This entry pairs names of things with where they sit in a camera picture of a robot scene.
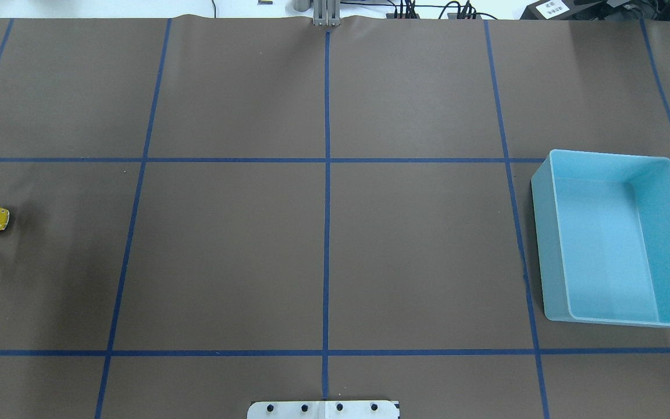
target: cable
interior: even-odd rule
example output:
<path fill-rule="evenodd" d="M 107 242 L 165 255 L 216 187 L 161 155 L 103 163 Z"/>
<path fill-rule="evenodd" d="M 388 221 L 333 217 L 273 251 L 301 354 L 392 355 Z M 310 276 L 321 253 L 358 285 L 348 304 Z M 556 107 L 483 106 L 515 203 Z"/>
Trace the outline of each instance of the cable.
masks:
<path fill-rule="evenodd" d="M 462 7 L 462 4 L 459 3 L 459 2 L 457 2 L 456 0 L 452 0 L 452 1 L 449 2 L 449 3 L 446 3 L 446 5 L 444 6 L 444 8 L 441 9 L 441 13 L 439 14 L 439 19 L 441 19 L 441 17 L 444 16 L 444 12 L 446 11 L 446 9 L 449 8 L 450 5 L 453 5 L 454 3 L 457 5 L 457 13 L 459 13 L 459 8 Z"/>
<path fill-rule="evenodd" d="M 400 11 L 398 12 L 397 5 L 395 5 L 391 0 L 386 0 L 390 5 L 386 5 L 385 3 L 367 3 L 365 1 L 362 2 L 340 2 L 341 5 L 354 5 L 354 6 L 377 6 L 377 7 L 384 7 L 384 8 L 394 8 L 394 16 L 397 19 L 400 19 L 401 17 L 405 19 L 405 16 L 408 16 L 411 12 L 414 13 L 412 15 L 413 17 L 407 17 L 407 19 L 415 19 L 418 17 L 417 13 L 415 13 L 415 8 L 440 8 L 441 9 L 441 14 L 439 15 L 439 19 L 441 19 L 442 16 L 444 16 L 444 13 L 446 12 L 446 9 L 450 5 L 457 5 L 457 19 L 477 19 L 477 16 L 487 16 L 491 19 L 498 20 L 497 17 L 489 14 L 489 13 L 482 13 L 478 12 L 471 4 L 470 2 L 467 2 L 464 6 L 464 11 L 462 11 L 462 4 L 457 2 L 457 0 L 452 0 L 451 2 L 447 3 L 444 6 L 437 6 L 437 5 L 416 5 L 415 2 L 411 2 L 410 0 L 400 0 Z M 404 8 L 404 2 L 407 1 L 409 6 L 407 9 Z"/>
<path fill-rule="evenodd" d="M 384 5 L 383 3 L 366 3 L 366 2 L 340 2 L 341 5 L 354 5 L 354 6 L 383 6 L 386 8 L 393 7 L 392 5 Z M 444 6 L 437 5 L 415 5 L 417 8 L 443 8 Z"/>
<path fill-rule="evenodd" d="M 489 14 L 489 13 L 482 13 L 482 12 L 477 12 L 477 13 L 475 13 L 475 14 L 476 14 L 476 15 L 481 15 L 481 16 L 487 16 L 487 17 L 489 17 L 489 18 L 492 18 L 492 19 L 495 19 L 495 20 L 498 20 L 498 18 L 497 18 L 497 17 L 495 17 L 495 16 L 493 16 L 493 15 L 491 15 L 491 14 Z"/>

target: white sign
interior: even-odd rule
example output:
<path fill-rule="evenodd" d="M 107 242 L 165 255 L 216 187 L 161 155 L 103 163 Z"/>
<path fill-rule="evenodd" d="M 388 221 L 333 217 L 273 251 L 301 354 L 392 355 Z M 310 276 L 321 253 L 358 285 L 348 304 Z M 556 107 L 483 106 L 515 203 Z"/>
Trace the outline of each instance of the white sign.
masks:
<path fill-rule="evenodd" d="M 563 3 L 563 0 L 550 0 L 547 3 L 538 5 L 537 10 L 539 10 L 539 13 L 542 13 L 542 16 L 544 16 L 545 19 L 549 19 L 569 11 L 570 8 Z"/>
<path fill-rule="evenodd" d="M 388 400 L 257 402 L 247 419 L 400 419 L 399 406 Z"/>

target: white mounting plate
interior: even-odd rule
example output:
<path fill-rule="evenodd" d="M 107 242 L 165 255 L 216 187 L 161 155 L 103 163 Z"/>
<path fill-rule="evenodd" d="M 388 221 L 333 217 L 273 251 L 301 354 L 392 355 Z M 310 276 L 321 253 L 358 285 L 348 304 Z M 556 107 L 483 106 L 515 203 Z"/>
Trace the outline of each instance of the white mounting plate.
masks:
<path fill-rule="evenodd" d="M 388 400 L 256 402 L 247 419 L 400 419 L 399 405 Z"/>

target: plastic bin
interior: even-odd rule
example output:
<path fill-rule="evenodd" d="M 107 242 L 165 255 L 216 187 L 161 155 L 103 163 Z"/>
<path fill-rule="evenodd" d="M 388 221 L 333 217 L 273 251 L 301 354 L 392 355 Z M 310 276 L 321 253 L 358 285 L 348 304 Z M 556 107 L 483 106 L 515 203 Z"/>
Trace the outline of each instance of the plastic bin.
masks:
<path fill-rule="evenodd" d="M 670 159 L 553 150 L 532 194 L 548 319 L 670 326 Z"/>

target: black cable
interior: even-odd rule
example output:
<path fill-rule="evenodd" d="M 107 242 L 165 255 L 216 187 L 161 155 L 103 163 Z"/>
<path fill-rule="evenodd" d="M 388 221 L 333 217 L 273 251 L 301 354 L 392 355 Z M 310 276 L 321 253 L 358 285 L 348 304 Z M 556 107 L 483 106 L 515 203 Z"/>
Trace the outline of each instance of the black cable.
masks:
<path fill-rule="evenodd" d="M 462 9 L 462 13 L 460 13 L 459 16 L 457 16 L 457 19 L 472 19 L 472 13 L 474 13 L 476 10 L 475 8 L 472 7 L 470 4 L 470 1 L 467 0 L 467 3 L 465 3 L 465 8 Z"/>
<path fill-rule="evenodd" d="M 476 14 L 476 15 L 482 15 L 482 16 L 487 16 L 487 17 L 489 17 L 489 18 L 492 18 L 492 19 L 495 19 L 495 20 L 498 20 L 498 18 L 497 18 L 497 17 L 495 17 L 495 16 L 493 16 L 493 15 L 491 15 L 491 14 L 489 14 L 489 13 L 482 13 L 482 12 L 477 12 L 477 13 L 475 13 L 475 14 Z"/>
<path fill-rule="evenodd" d="M 415 0 L 405 0 L 407 2 L 406 19 L 417 19 L 418 15 L 415 14 Z"/>
<path fill-rule="evenodd" d="M 397 15 L 397 5 L 392 0 L 387 0 L 391 5 L 394 6 L 394 15 Z"/>
<path fill-rule="evenodd" d="M 377 7 L 385 7 L 385 8 L 394 8 L 394 11 L 395 11 L 395 14 L 394 14 L 394 15 L 396 16 L 396 18 L 400 18 L 400 16 L 406 16 L 407 13 L 409 13 L 408 10 L 399 11 L 399 13 L 397 13 L 397 5 L 395 5 L 393 2 L 391 2 L 391 0 L 387 0 L 387 1 L 388 1 L 389 3 L 391 3 L 391 5 L 385 5 L 385 3 L 367 3 L 367 2 L 340 2 L 340 3 L 341 3 L 341 5 L 377 6 Z M 476 16 L 487 16 L 487 17 L 489 17 L 489 18 L 492 18 L 492 19 L 495 19 L 495 20 L 499 20 L 497 17 L 495 17 L 495 16 L 493 16 L 493 15 L 491 15 L 491 14 L 489 14 L 489 13 L 478 12 L 478 11 L 477 11 L 474 7 L 472 7 L 471 5 L 470 5 L 471 10 L 470 10 L 469 8 L 467 9 L 468 14 L 470 15 L 470 17 L 468 18 L 467 16 L 465 16 L 464 18 L 460 18 L 460 15 L 462 15 L 462 4 L 459 3 L 459 2 L 457 2 L 457 0 L 452 0 L 451 2 L 447 3 L 447 4 L 444 5 L 444 6 L 437 6 L 437 5 L 416 5 L 415 2 L 413 2 L 411 8 L 412 8 L 412 11 L 413 11 L 413 12 L 415 11 L 415 8 L 440 8 L 440 9 L 441 9 L 441 14 L 439 15 L 439 19 L 441 19 L 441 17 L 444 16 L 444 13 L 446 12 L 446 9 L 447 9 L 450 5 L 454 5 L 454 4 L 457 5 L 457 18 L 458 18 L 458 19 L 476 19 Z"/>
<path fill-rule="evenodd" d="M 462 7 L 462 4 L 459 3 L 459 2 L 457 2 L 457 0 L 452 0 L 452 1 L 449 2 L 449 3 L 446 3 L 446 5 L 444 6 L 444 8 L 441 9 L 441 14 L 439 14 L 439 19 L 441 19 L 441 17 L 444 16 L 444 12 L 446 11 L 446 9 L 449 8 L 450 5 L 453 5 L 454 3 L 457 4 L 457 16 L 458 16 L 459 8 Z"/>
<path fill-rule="evenodd" d="M 341 5 L 354 5 L 354 6 L 383 6 L 386 8 L 390 8 L 391 5 L 384 5 L 383 3 L 366 3 L 366 2 L 340 2 Z M 443 8 L 444 6 L 436 6 L 436 5 L 415 5 L 417 8 Z"/>

